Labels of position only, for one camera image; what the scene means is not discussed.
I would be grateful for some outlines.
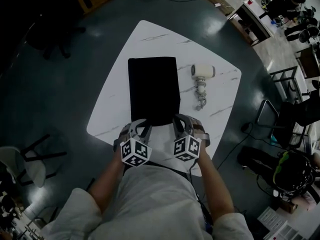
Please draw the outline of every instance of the dark gray floor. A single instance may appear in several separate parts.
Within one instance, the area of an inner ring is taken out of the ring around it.
[[[23,188],[31,204],[27,209],[30,216],[45,206],[62,206],[73,188],[85,188],[111,160],[111,145],[90,136],[86,127],[113,63],[140,20],[185,36],[241,70],[236,100],[213,157],[216,166],[245,137],[240,127],[254,120],[262,100],[280,104],[278,92],[255,51],[210,2],[111,0],[79,23],[87,31],[72,39],[69,59],[56,49],[46,61],[39,51],[24,44],[12,68],[0,79],[0,145],[23,148],[49,133],[52,138],[42,146],[42,154],[68,152],[65,157],[46,161],[51,172],[57,168],[60,171],[46,180],[43,188]],[[267,136],[258,129],[253,134]],[[274,155],[279,151],[261,141],[248,139],[246,143]],[[255,176],[237,164],[240,148],[219,171],[236,207],[256,217],[271,200],[258,189]],[[201,178],[193,182],[202,196]]]

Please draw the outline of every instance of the office chair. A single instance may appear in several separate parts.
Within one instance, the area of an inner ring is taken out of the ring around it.
[[[275,115],[273,125],[261,123],[261,115],[266,105],[271,108]],[[319,120],[320,96],[319,91],[314,90],[310,93],[310,98],[301,103],[283,102],[279,113],[269,100],[262,101],[255,124],[272,129],[271,134],[284,149],[296,149],[301,146],[307,126]],[[302,133],[300,133],[299,126],[303,127]]]
[[[73,27],[83,14],[78,0],[38,0],[39,14],[26,35],[26,42],[37,50],[44,50],[43,57],[48,60],[56,45],[67,59],[70,53],[64,44],[74,32],[84,33],[84,27]]]

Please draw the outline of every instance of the marble table top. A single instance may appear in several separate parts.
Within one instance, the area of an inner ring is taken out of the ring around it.
[[[241,72],[192,40],[145,20],[135,27],[116,59],[94,106],[87,132],[113,145],[122,128],[131,122],[128,59],[148,57],[176,58],[181,99],[179,112],[202,122],[204,129],[210,134],[211,145],[206,151],[212,158],[228,122]],[[207,104],[201,111],[195,110],[198,103],[194,94],[195,84],[191,78],[193,64],[215,67],[215,77],[206,81]],[[183,162],[173,157],[174,139],[172,124],[153,127],[148,143],[152,148],[150,161],[189,173],[194,161]],[[201,176],[197,164],[192,168],[191,174]]]

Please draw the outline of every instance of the person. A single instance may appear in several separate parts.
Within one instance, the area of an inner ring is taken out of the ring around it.
[[[76,188],[53,221],[47,240],[65,239],[212,239],[253,240],[245,217],[235,213],[230,193],[210,156],[205,141],[197,160],[213,221],[206,231],[201,205],[192,184],[164,166],[143,164],[128,168],[118,147],[88,192]],[[111,219],[102,214],[112,211]]]
[[[285,29],[284,35],[286,36],[286,39],[290,42],[297,40],[299,38],[300,33],[304,30],[308,31],[311,38],[316,38],[319,34],[317,19],[314,17],[305,18],[300,24]]]
[[[266,5],[266,12],[263,13],[259,18],[262,19],[268,15],[271,19],[275,19],[282,15],[284,18],[293,20],[298,17],[300,12],[297,7],[303,4],[306,0],[272,0]]]

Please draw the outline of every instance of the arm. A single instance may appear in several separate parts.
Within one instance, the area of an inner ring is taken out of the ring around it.
[[[105,168],[102,175],[89,189],[89,194],[103,213],[108,207],[114,190],[118,184],[118,178],[123,171],[124,164],[121,161],[121,149],[117,148],[111,163]]]
[[[213,222],[225,214],[234,213],[230,193],[207,154],[204,141],[201,143],[198,165],[202,173],[204,191]]]
[[[100,224],[122,172],[120,149],[114,154],[111,163],[90,188],[89,193],[75,188],[56,220],[48,228],[47,240],[87,239]]]
[[[254,240],[245,217],[240,213],[235,213],[230,193],[207,154],[204,143],[200,147],[198,164],[213,220],[213,239]]]

